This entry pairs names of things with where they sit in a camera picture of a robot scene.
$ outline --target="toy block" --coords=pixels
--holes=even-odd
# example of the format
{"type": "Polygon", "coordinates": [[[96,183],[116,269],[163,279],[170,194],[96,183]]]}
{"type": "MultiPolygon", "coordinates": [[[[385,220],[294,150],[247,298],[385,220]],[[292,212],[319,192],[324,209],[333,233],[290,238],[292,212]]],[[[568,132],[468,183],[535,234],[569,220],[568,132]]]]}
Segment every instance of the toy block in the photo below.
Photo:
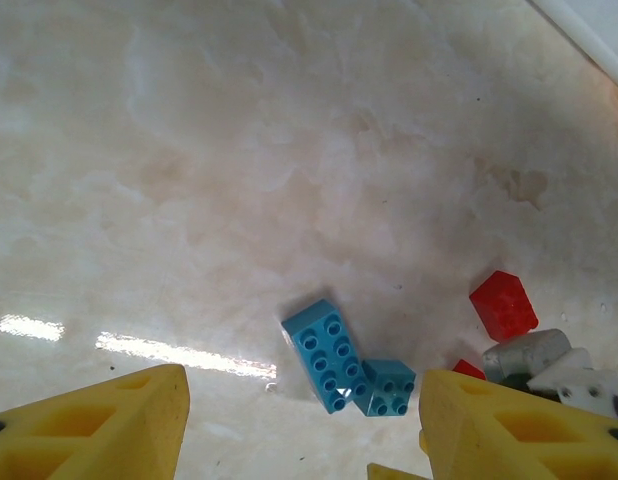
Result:
{"type": "Polygon", "coordinates": [[[171,480],[188,414],[181,365],[2,412],[0,480],[171,480]]]}
{"type": "Polygon", "coordinates": [[[496,342],[523,335],[538,326],[520,279],[509,273],[495,271],[469,299],[496,342]]]}
{"type": "Polygon", "coordinates": [[[549,370],[550,368],[593,368],[593,360],[586,348],[577,347],[567,351],[564,355],[558,358],[555,362],[549,364],[542,372],[549,370]]]}
{"type": "Polygon", "coordinates": [[[363,360],[370,388],[356,397],[356,406],[367,417],[402,416],[409,408],[416,374],[398,360],[363,360]]]}
{"type": "Polygon", "coordinates": [[[427,480],[411,473],[383,467],[377,463],[367,465],[367,480],[427,480]]]}
{"type": "Polygon", "coordinates": [[[282,322],[282,327],[328,413],[368,392],[356,349],[331,303],[320,300],[282,322]]]}
{"type": "Polygon", "coordinates": [[[529,374],[533,378],[570,350],[567,336],[553,328],[496,345],[482,354],[482,363],[487,380],[502,383],[513,374],[529,374]]]}
{"type": "Polygon", "coordinates": [[[424,374],[436,480],[618,479],[618,420],[454,372],[424,374]]]}
{"type": "Polygon", "coordinates": [[[466,360],[458,360],[456,366],[453,367],[453,371],[457,373],[462,373],[464,375],[469,375],[470,377],[479,378],[480,380],[486,380],[485,374],[479,368],[474,367],[466,360]]]}
{"type": "Polygon", "coordinates": [[[532,392],[557,394],[563,405],[618,418],[618,374],[612,370],[555,367],[552,365],[527,383],[532,392]]]}

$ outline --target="marble floor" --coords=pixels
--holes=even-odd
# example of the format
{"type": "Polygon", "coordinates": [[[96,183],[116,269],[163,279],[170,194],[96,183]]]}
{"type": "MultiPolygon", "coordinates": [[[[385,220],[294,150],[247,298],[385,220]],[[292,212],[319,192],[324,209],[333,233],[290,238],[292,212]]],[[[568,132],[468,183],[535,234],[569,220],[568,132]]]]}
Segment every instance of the marble floor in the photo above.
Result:
{"type": "Polygon", "coordinates": [[[279,322],[475,362],[493,268],[618,371],[618,88],[526,1],[0,0],[0,411],[178,362],[179,479],[430,475],[279,322]]]}

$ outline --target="yellow foam pad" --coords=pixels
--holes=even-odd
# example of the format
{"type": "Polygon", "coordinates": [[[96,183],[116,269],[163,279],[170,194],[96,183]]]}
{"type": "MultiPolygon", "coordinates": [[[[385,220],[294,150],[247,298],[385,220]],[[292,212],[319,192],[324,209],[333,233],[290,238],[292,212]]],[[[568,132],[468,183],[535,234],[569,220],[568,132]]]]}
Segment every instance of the yellow foam pad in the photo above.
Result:
{"type": "Polygon", "coordinates": [[[413,475],[393,468],[383,467],[377,463],[367,465],[368,480],[427,480],[424,477],[413,475]]]}
{"type": "Polygon", "coordinates": [[[0,413],[0,480],[172,479],[189,414],[180,365],[0,413]]]}
{"type": "Polygon", "coordinates": [[[436,480],[618,479],[618,420],[442,370],[420,420],[436,480]]]}

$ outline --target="red lego brick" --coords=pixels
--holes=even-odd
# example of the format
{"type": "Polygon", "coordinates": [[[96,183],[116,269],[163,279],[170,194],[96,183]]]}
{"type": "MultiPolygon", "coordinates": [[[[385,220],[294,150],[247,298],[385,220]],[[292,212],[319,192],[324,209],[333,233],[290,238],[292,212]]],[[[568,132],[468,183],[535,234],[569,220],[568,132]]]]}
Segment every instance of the red lego brick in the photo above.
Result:
{"type": "Polygon", "coordinates": [[[496,342],[524,335],[538,326],[520,279],[509,273],[495,271],[469,299],[496,342]]]}
{"type": "Polygon", "coordinates": [[[479,378],[480,380],[486,380],[485,374],[482,373],[482,370],[474,367],[469,362],[465,360],[458,360],[456,366],[453,367],[454,372],[463,373],[465,375],[469,375],[470,377],[479,378]]]}

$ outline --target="blue lego brick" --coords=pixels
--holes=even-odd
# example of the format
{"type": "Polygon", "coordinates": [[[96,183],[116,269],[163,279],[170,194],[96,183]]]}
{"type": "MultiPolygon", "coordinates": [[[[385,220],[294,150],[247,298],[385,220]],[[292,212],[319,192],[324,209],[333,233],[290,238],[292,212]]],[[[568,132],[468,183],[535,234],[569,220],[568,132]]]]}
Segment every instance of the blue lego brick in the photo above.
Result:
{"type": "Polygon", "coordinates": [[[415,372],[398,360],[364,360],[362,369],[371,386],[354,399],[362,413],[367,417],[405,415],[415,388],[415,372]]]}
{"type": "Polygon", "coordinates": [[[360,360],[342,316],[319,300],[282,322],[314,392],[329,413],[342,410],[369,391],[360,360]]]}

